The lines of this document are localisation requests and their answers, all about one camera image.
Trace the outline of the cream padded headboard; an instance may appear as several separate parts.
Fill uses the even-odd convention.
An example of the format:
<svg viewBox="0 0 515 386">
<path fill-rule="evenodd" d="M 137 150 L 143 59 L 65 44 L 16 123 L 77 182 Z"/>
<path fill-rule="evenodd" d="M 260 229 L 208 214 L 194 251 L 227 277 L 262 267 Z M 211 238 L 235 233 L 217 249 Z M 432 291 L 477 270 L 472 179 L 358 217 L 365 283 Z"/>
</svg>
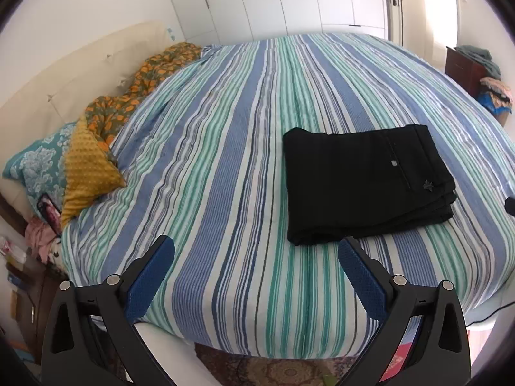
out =
<svg viewBox="0 0 515 386">
<path fill-rule="evenodd" d="M 138 23 L 59 59 L 1 106 L 1 148 L 16 151 L 74 121 L 100 95 L 123 93 L 143 61 L 176 42 L 163 23 Z"/>
</svg>

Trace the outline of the black pants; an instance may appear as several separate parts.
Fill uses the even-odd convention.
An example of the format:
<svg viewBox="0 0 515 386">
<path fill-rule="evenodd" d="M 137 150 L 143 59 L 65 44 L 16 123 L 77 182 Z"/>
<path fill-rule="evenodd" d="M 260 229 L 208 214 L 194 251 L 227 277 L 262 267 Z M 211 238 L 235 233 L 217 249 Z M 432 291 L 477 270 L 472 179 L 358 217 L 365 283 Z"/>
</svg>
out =
<svg viewBox="0 0 515 386">
<path fill-rule="evenodd" d="M 423 124 L 283 136 L 288 240 L 367 238 L 449 220 L 456 184 Z"/>
</svg>

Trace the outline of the striped blue green bedsheet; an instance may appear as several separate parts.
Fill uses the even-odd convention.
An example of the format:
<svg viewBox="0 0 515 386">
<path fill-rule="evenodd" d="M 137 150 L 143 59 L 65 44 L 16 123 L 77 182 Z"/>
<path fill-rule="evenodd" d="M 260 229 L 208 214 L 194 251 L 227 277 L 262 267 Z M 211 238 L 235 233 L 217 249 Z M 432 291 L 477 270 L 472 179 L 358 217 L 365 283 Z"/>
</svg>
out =
<svg viewBox="0 0 515 386">
<path fill-rule="evenodd" d="M 287 239 L 284 133 L 425 124 L 456 182 L 444 224 L 362 247 L 413 283 L 451 280 L 470 313 L 514 271 L 514 144 L 458 84 L 405 48 L 351 33 L 211 46 L 166 79 L 114 141 L 126 182 L 63 232 L 78 285 L 120 274 L 168 235 L 175 257 L 146 320 L 232 354 L 355 355 L 375 330 L 337 245 Z"/>
</svg>

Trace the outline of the pile of clothes on cabinet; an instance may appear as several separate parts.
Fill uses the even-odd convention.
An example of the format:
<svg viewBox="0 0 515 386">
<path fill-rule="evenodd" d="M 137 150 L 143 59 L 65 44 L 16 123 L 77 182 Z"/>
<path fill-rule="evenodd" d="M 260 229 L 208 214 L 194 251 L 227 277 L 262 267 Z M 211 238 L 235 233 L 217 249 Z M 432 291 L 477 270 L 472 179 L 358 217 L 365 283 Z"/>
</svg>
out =
<svg viewBox="0 0 515 386">
<path fill-rule="evenodd" d="M 486 76 L 479 80 L 477 101 L 492 115 L 511 114 L 514 97 L 510 87 L 502 81 L 500 68 L 493 62 L 490 52 L 468 44 L 459 45 L 455 50 L 486 70 Z"/>
</svg>

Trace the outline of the teal floral pillow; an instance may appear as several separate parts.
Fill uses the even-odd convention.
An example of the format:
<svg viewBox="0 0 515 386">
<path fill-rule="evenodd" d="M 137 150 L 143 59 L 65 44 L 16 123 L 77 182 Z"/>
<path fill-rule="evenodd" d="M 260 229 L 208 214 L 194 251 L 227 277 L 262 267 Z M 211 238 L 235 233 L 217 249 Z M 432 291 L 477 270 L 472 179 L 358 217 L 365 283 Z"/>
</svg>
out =
<svg viewBox="0 0 515 386">
<path fill-rule="evenodd" d="M 28 202 L 36 214 L 39 199 L 46 194 L 61 211 L 65 196 L 65 154 L 76 123 L 65 124 L 55 133 L 36 140 L 12 156 L 2 176 L 20 183 Z"/>
</svg>

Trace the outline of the white wardrobe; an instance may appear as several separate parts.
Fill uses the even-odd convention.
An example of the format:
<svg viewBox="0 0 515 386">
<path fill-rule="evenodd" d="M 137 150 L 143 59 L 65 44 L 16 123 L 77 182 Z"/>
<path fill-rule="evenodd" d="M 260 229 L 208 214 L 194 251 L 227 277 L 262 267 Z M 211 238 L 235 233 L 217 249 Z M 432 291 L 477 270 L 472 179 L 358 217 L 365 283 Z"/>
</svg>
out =
<svg viewBox="0 0 515 386">
<path fill-rule="evenodd" d="M 388 35 L 385 0 L 171 0 L 184 38 L 238 44 L 305 33 Z"/>
</svg>

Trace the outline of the mustard yellow pillow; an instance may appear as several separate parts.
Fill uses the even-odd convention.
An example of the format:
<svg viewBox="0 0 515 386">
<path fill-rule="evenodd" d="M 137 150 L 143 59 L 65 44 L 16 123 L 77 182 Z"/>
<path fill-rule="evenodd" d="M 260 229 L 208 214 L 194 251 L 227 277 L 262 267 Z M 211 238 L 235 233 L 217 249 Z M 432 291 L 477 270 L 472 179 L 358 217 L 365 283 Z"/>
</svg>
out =
<svg viewBox="0 0 515 386">
<path fill-rule="evenodd" d="M 108 144 L 89 129 L 85 115 L 76 123 L 69 141 L 65 178 L 62 229 L 99 197 L 126 185 Z"/>
</svg>

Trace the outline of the orange floral green blanket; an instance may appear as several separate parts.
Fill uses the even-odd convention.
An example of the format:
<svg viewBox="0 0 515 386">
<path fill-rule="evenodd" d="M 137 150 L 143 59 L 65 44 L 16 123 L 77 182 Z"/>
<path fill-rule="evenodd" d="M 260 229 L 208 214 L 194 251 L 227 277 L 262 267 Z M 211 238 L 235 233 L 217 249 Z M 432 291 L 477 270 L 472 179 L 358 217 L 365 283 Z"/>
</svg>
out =
<svg viewBox="0 0 515 386">
<path fill-rule="evenodd" d="M 85 109 L 86 127 L 108 152 L 121 128 L 162 82 L 201 55 L 201 46 L 182 42 L 146 59 L 116 96 L 99 96 Z"/>
</svg>

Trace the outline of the pink cloth on nightstand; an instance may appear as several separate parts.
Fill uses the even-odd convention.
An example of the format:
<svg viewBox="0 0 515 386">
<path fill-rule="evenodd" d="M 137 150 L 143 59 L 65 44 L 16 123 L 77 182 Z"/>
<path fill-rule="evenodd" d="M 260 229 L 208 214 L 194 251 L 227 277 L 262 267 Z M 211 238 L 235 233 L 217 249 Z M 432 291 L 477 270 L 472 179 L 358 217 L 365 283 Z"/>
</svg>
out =
<svg viewBox="0 0 515 386">
<path fill-rule="evenodd" d="M 43 264 L 55 262 L 59 257 L 58 235 L 51 227 L 34 215 L 25 229 L 25 240 L 33 258 L 39 258 Z"/>
</svg>

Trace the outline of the smartphone on bed edge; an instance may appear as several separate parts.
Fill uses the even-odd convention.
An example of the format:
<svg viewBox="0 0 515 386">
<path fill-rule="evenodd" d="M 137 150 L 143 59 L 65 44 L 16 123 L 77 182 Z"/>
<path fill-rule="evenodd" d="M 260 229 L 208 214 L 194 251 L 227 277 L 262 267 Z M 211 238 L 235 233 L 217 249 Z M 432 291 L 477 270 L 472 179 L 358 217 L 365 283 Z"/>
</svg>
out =
<svg viewBox="0 0 515 386">
<path fill-rule="evenodd" d="M 58 236 L 61 235 L 60 211 L 46 193 L 40 196 L 37 208 L 42 218 L 46 221 L 52 231 Z"/>
</svg>

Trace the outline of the brown wooden cabinet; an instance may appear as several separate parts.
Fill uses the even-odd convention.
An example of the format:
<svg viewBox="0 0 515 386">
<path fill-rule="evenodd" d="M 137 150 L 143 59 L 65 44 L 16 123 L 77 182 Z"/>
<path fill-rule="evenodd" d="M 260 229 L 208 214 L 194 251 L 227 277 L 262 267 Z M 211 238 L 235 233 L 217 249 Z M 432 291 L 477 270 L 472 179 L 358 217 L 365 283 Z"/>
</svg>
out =
<svg viewBox="0 0 515 386">
<path fill-rule="evenodd" d="M 444 72 L 472 98 L 477 98 L 480 91 L 480 80 L 487 76 L 487 70 L 483 65 L 450 47 L 447 47 Z"/>
</svg>

